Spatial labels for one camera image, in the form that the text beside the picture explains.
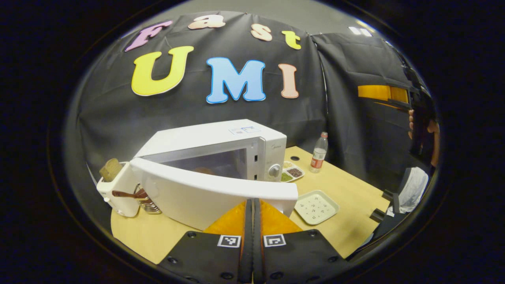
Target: blue letter m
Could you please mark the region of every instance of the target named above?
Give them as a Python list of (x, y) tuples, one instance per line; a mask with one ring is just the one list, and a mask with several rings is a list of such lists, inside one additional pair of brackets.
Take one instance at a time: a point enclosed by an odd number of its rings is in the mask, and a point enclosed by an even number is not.
[(207, 64), (212, 67), (212, 89), (211, 94), (207, 96), (207, 103), (218, 104), (228, 100), (228, 95), (224, 93), (224, 84), (234, 100), (240, 98), (246, 83), (247, 91), (244, 94), (244, 100), (262, 101), (267, 97), (263, 92), (261, 79), (265, 63), (249, 60), (240, 74), (231, 61), (225, 57), (209, 58)]

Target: white microwave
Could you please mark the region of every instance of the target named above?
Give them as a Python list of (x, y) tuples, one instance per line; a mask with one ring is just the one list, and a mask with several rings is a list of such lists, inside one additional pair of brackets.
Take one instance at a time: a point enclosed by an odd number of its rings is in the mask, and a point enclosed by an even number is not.
[(298, 191), (280, 182), (286, 135), (242, 119), (158, 131), (130, 165), (167, 216), (204, 230), (249, 198), (290, 216)]

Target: plastic bottle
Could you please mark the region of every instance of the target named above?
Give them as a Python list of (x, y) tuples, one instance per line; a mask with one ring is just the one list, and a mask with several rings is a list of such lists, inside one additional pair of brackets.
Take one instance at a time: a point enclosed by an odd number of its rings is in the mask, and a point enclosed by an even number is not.
[(328, 151), (328, 133), (322, 132), (321, 137), (319, 137), (319, 140), (316, 142), (316, 146), (314, 147), (314, 154), (312, 155), (310, 167), (310, 171), (312, 173), (318, 173), (321, 171), (321, 166), (323, 165), (326, 151)]

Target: table surface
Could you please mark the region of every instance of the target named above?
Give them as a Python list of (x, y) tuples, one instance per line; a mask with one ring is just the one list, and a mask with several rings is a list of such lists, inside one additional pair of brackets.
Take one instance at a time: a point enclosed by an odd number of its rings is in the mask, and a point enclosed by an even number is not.
[[(291, 156), (297, 156), (300, 160), (293, 161)], [(318, 229), (346, 258), (377, 228), (378, 223), (370, 219), (372, 212), (376, 208), (386, 212), (389, 201), (382, 198), (381, 190), (330, 163), (324, 162), (319, 173), (311, 173), (311, 159), (311, 153), (298, 147), (286, 149), (285, 160), (305, 172), (303, 177), (294, 181), (298, 195), (321, 190), (340, 206), (340, 210), (317, 225), (305, 223), (296, 210), (293, 210), (290, 219), (303, 230)], [(185, 232), (200, 231), (164, 214), (149, 215), (142, 209), (133, 218), (120, 216), (113, 210), (111, 228), (115, 238), (153, 263), (162, 261)]]

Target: hand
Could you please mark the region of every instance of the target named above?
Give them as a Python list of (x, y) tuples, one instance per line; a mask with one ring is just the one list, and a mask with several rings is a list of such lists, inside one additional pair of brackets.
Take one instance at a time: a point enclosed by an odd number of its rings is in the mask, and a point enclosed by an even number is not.
[[(414, 110), (409, 110), (409, 127), (414, 130)], [(438, 156), (440, 154), (440, 127), (438, 123), (430, 120), (428, 124), (427, 130), (429, 133), (434, 134), (434, 142), (433, 142), (433, 154), (431, 156), (431, 165), (436, 167), (438, 164)], [(409, 131), (409, 137), (412, 139), (412, 131)]]

